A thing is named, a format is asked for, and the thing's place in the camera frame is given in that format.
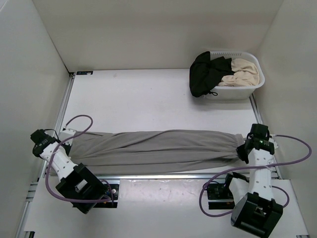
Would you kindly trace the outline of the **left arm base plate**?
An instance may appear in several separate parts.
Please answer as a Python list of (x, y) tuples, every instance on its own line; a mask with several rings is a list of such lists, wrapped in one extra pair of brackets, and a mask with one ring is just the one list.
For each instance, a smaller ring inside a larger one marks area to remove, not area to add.
[(113, 201), (97, 203), (94, 208), (117, 208), (118, 206), (118, 197), (119, 197), (119, 184), (111, 183), (111, 193), (113, 196)]

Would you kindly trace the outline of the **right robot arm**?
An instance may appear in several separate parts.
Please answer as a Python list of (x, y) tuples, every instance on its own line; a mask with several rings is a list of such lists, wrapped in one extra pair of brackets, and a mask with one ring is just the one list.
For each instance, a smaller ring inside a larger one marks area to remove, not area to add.
[(237, 148), (237, 154), (249, 165), (250, 176), (232, 172), (222, 186), (223, 194), (233, 198), (235, 203), (231, 224), (257, 237), (267, 238), (283, 214), (283, 207), (276, 203), (272, 191), (269, 166), (273, 162), (274, 144), (269, 141), (268, 127), (253, 124), (245, 143)]

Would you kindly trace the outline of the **grey trousers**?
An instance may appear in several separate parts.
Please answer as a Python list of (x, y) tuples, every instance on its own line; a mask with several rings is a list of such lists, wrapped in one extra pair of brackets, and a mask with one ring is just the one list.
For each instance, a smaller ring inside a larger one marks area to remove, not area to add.
[(213, 169), (238, 160), (243, 135), (208, 130), (86, 132), (71, 160), (96, 175), (150, 175)]

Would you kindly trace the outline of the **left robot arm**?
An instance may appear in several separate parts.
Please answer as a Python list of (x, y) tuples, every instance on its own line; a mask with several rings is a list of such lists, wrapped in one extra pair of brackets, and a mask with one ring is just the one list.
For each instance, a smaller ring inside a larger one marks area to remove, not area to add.
[(98, 204), (114, 205), (114, 197), (108, 182), (102, 183), (82, 163), (76, 164), (69, 156), (76, 131), (64, 129), (57, 137), (50, 136), (45, 129), (38, 129), (30, 136), (34, 142), (32, 153), (51, 166), (59, 183), (55, 187), (59, 195), (47, 186), (51, 195), (71, 202), (73, 207), (87, 214)]

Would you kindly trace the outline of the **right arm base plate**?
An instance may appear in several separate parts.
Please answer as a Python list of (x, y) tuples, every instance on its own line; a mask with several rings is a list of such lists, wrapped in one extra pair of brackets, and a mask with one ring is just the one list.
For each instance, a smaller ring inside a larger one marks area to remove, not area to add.
[(210, 183), (205, 189), (209, 210), (232, 210), (235, 206), (231, 191), (223, 183)]

